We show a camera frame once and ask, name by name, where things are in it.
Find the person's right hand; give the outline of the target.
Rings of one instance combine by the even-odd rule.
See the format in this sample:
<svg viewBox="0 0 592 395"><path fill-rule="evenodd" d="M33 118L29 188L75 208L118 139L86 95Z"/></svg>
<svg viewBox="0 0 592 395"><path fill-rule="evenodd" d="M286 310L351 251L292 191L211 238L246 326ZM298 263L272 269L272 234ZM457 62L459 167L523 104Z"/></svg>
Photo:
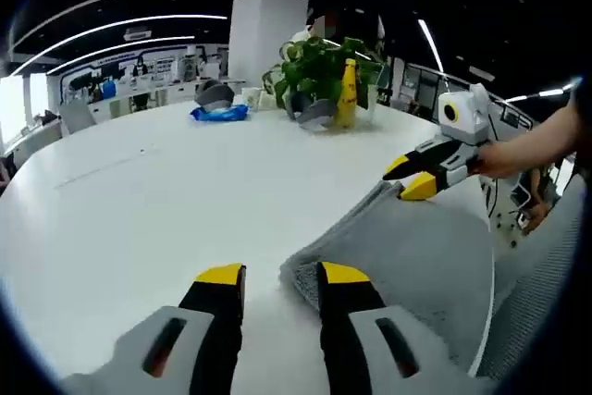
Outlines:
<svg viewBox="0 0 592 395"><path fill-rule="evenodd" d="M477 152L474 173L493 179L506 177L512 172L508 165L505 144L501 142L483 145Z"/></svg>

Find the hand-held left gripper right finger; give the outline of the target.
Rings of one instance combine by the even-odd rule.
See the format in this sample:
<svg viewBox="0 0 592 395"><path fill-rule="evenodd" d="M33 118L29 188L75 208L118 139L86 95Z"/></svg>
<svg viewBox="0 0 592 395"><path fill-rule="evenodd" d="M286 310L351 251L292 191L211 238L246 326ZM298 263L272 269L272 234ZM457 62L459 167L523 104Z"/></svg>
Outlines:
<svg viewBox="0 0 592 395"><path fill-rule="evenodd" d="M331 394L488 394L490 381L449 359L445 341L362 271L316 264L320 347Z"/></svg>

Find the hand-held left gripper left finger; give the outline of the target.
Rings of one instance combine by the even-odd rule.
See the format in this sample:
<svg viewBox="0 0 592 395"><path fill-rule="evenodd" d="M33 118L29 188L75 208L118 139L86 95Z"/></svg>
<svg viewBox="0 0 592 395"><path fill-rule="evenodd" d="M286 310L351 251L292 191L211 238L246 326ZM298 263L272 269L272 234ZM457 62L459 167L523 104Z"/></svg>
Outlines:
<svg viewBox="0 0 592 395"><path fill-rule="evenodd" d="M242 345L246 267L209 268L181 302L121 335L97 370L63 378L66 394L228 394Z"/></svg>

